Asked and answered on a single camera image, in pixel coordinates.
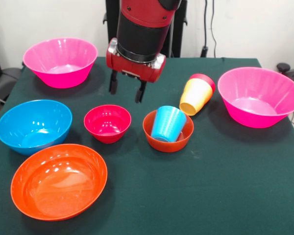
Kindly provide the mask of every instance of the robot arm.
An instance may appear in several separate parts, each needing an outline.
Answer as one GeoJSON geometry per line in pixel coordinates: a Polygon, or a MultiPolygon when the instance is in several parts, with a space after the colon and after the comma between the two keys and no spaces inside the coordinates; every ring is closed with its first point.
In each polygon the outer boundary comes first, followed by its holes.
{"type": "Polygon", "coordinates": [[[172,18],[181,0],[122,0],[117,38],[107,50],[113,72],[109,91],[117,88],[117,72],[140,80],[135,101],[141,102],[147,82],[158,80],[166,62],[160,54],[172,18]]]}

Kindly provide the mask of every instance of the green tablecloth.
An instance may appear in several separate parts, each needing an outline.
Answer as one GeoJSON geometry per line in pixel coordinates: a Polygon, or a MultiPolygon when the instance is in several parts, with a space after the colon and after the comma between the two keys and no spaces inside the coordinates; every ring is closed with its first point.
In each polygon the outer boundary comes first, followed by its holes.
{"type": "Polygon", "coordinates": [[[110,70],[98,58],[80,86],[56,90],[26,69],[1,115],[33,99],[55,99],[71,108],[66,143],[99,152],[108,181],[99,199],[81,215],[43,222],[19,212],[10,197],[12,176],[26,157],[0,142],[0,235],[290,235],[294,234],[294,130],[287,118],[268,129],[239,125],[216,91],[192,117],[188,145],[173,154],[152,149],[144,116],[162,105],[178,106],[184,84],[201,72],[215,81],[232,68],[259,66],[256,59],[169,59],[159,81],[148,84],[142,104],[139,82],[119,75],[116,95],[108,93],[110,70]],[[85,130],[83,117],[101,104],[118,104],[132,125],[117,143],[105,145],[85,130]]]}

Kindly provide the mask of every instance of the yellow cup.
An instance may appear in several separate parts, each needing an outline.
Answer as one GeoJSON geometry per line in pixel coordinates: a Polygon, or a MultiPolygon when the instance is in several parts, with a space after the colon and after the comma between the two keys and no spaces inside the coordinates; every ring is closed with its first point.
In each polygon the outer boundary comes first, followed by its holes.
{"type": "Polygon", "coordinates": [[[188,116],[193,116],[210,100],[212,94],[213,89],[208,82],[192,78],[185,85],[179,108],[188,116]]]}

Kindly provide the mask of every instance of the blue bowl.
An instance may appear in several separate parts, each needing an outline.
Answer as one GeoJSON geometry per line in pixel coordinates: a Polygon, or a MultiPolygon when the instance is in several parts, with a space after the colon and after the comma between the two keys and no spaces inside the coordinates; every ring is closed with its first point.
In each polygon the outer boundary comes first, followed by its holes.
{"type": "Polygon", "coordinates": [[[0,140],[18,153],[32,155],[64,141],[72,124],[70,109],[55,100],[33,100],[0,118],[0,140]]]}

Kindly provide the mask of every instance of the cup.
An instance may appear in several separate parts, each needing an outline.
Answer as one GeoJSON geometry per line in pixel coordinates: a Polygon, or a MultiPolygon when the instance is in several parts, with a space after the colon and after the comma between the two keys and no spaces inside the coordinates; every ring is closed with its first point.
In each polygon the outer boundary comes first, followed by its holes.
{"type": "Polygon", "coordinates": [[[164,142],[175,142],[186,123],[185,114],[173,106],[162,106],[157,110],[151,137],[164,142]]]}
{"type": "Polygon", "coordinates": [[[180,100],[180,110],[188,116],[198,113],[210,100],[216,89],[214,81],[201,73],[196,73],[187,81],[180,100]]]}

